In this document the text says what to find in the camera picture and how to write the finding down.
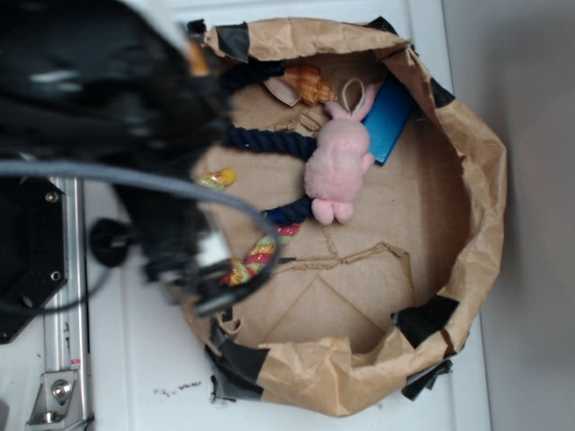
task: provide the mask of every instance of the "brown paper bag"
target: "brown paper bag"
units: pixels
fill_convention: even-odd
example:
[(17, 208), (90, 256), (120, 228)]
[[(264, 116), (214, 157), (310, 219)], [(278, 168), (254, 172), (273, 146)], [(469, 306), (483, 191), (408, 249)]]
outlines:
[[(331, 416), (360, 411), (463, 347), (500, 269), (505, 148), (391, 31), (277, 19), (216, 28), (206, 40), (224, 62), (316, 65), (337, 92), (351, 77), (380, 84), (391, 73), (419, 105), (387, 163), (367, 173), (349, 223), (305, 221), (283, 250), (292, 260), (231, 313), (200, 320), (184, 307), (220, 395)], [(328, 120), (323, 105), (289, 108), (261, 84), (236, 93), (233, 104), (243, 128), (312, 136), (302, 118)], [(226, 193), (261, 209), (304, 193), (296, 158), (216, 147), (196, 171), (226, 166), (238, 177)], [(215, 210), (242, 259), (261, 234)]]

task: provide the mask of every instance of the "metal bracket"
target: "metal bracket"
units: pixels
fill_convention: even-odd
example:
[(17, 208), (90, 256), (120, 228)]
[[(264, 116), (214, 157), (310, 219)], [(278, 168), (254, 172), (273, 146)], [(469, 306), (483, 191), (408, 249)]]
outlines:
[(26, 431), (67, 430), (83, 420), (77, 372), (44, 373)]

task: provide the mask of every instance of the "plush toy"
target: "plush toy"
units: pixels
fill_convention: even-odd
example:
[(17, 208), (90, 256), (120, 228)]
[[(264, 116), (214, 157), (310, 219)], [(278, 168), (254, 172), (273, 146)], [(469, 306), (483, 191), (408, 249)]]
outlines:
[[(345, 92), (352, 82), (361, 84), (362, 97), (356, 109), (349, 111)], [(353, 201), (363, 186), (363, 176), (374, 163), (369, 152), (369, 133), (361, 120), (369, 113), (376, 98), (376, 87), (354, 79), (343, 88), (345, 109), (335, 101), (325, 104), (332, 117), (317, 137), (317, 150), (305, 165), (305, 193), (313, 198), (315, 219), (327, 225), (336, 218), (340, 223), (353, 216)]]

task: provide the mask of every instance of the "bolt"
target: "bolt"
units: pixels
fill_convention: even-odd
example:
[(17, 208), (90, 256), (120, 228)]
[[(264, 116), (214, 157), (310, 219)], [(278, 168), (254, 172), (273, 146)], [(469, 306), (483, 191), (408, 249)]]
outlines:
[(60, 200), (60, 196), (55, 191), (49, 191), (46, 193), (46, 202), (49, 204), (55, 204)]
[(42, 415), (42, 422), (45, 424), (52, 424), (58, 420), (58, 415), (55, 411), (47, 411)]
[(72, 386), (66, 380), (58, 380), (52, 385), (52, 395), (57, 400), (65, 397), (72, 391)]

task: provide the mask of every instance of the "wire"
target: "wire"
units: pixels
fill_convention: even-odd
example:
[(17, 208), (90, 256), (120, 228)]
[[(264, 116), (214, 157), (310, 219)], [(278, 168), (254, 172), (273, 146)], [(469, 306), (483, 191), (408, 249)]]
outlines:
[[(205, 189), (191, 181), (178, 180), (161, 175), (135, 171), (127, 168), (108, 166), (98, 163), (69, 162), (69, 161), (21, 161), (0, 160), (0, 177), (63, 177), (82, 178), (86, 180), (98, 180), (113, 184), (134, 187), (137, 189), (149, 189), (176, 195), (193, 200), (205, 200), (231, 207), (249, 216), (254, 223), (267, 235), (271, 236), (276, 243), (276, 251), (272, 255), (270, 264), (250, 282), (229, 289), (223, 295), (209, 298), (197, 304), (197, 313), (201, 316), (212, 312), (229, 308), (232, 303), (244, 299), (259, 289), (271, 276), (271, 273), (279, 260), (280, 244), (279, 236), (274, 226), (265, 217), (241, 199), (234, 198), (224, 193)], [(0, 302), (0, 310), (6, 307), (6, 302)], [(20, 312), (30, 313), (36, 310), (20, 308)]]
[(58, 314), (59, 312), (67, 312), (68, 310), (71, 310), (82, 303), (87, 303), (88, 298), (97, 294), (100, 291), (100, 289), (102, 289), (102, 287), (106, 284), (106, 281), (108, 280), (110, 273), (111, 271), (109, 269), (106, 269), (104, 272), (102, 272), (100, 278), (98, 278), (92, 290), (87, 291), (81, 298), (78, 298), (77, 300), (72, 301), (71, 303), (67, 303), (66, 305), (62, 305), (61, 307), (44, 308), (44, 309), (26, 308), (22, 305), (19, 305), (18, 303), (6, 301), (5, 299), (0, 299), (0, 312), (6, 312), (8, 314), (19, 314), (31, 317), (49, 316), (51, 314)]

